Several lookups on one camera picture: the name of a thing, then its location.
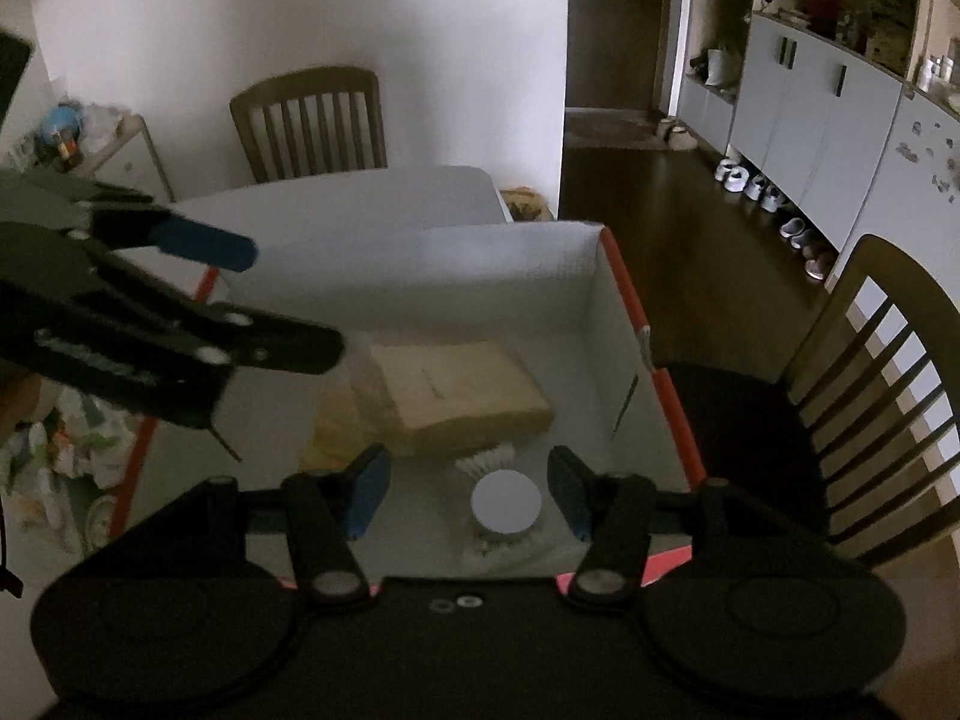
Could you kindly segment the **white plastic bag green item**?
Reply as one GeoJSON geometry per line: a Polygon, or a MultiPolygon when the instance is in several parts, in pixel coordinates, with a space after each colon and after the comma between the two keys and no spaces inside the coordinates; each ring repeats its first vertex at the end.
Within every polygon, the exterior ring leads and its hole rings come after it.
{"type": "Polygon", "coordinates": [[[67,554],[102,548],[140,426],[138,416],[100,398],[43,388],[37,415],[2,449],[2,500],[14,526],[67,554]]]}

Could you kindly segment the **tan cardboard package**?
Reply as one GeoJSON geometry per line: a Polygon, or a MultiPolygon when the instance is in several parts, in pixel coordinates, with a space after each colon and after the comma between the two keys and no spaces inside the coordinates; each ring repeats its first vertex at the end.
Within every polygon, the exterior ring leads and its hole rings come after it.
{"type": "Polygon", "coordinates": [[[350,362],[382,379],[386,440],[398,457],[471,454],[546,433],[555,408],[494,340],[371,343],[350,362]]]}

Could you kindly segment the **blue globe toy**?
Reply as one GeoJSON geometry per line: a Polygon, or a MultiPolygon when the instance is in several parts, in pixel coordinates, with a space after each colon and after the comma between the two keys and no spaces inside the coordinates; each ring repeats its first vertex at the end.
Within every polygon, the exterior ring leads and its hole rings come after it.
{"type": "Polygon", "coordinates": [[[46,160],[70,163],[80,154],[82,116],[75,107],[60,104],[49,110],[39,124],[36,135],[37,151],[46,160]]]}

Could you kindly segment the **white sideboard cabinet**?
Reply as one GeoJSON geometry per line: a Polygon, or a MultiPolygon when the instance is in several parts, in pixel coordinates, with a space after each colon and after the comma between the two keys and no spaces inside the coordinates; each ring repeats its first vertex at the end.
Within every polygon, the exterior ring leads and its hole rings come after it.
{"type": "Polygon", "coordinates": [[[70,169],[70,174],[133,188],[163,205],[176,201],[148,125],[140,114],[127,114],[117,128],[116,137],[103,149],[83,154],[83,161],[70,169]]]}

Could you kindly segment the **red cardboard box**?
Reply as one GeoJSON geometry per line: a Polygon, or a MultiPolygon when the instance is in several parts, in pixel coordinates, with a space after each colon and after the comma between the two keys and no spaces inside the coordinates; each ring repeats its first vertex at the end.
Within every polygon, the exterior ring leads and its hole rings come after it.
{"type": "Polygon", "coordinates": [[[669,493],[703,476],[607,227],[501,223],[284,242],[218,294],[338,328],[327,374],[242,369],[210,431],[143,429],[112,527],[206,478],[274,489],[371,444],[391,484],[356,559],[371,578],[571,571],[584,546],[548,492],[551,449],[669,493]]]}

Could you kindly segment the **dark wooden chair near cabinet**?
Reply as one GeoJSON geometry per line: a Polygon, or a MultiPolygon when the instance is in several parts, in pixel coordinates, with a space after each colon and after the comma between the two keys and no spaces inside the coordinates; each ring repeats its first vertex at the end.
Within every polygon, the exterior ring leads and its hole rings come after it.
{"type": "Polygon", "coordinates": [[[709,481],[755,527],[869,569],[958,528],[935,500],[955,458],[924,457],[958,426],[958,309],[907,252],[862,236],[775,380],[669,362],[709,481]]]}

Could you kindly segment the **dark wooden chair at wall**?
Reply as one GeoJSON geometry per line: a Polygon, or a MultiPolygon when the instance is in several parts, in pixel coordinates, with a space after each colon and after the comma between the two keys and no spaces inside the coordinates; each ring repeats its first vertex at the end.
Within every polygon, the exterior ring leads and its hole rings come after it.
{"type": "Polygon", "coordinates": [[[367,68],[272,76],[236,94],[229,114],[257,184],[387,166],[379,78],[367,68]]]}

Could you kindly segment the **grey wall cabinet unit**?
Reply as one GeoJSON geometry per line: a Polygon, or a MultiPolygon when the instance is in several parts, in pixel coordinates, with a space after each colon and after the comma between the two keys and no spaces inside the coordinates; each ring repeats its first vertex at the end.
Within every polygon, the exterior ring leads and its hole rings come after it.
{"type": "Polygon", "coordinates": [[[866,234],[958,284],[958,0],[688,0],[680,114],[812,281],[866,234]]]}

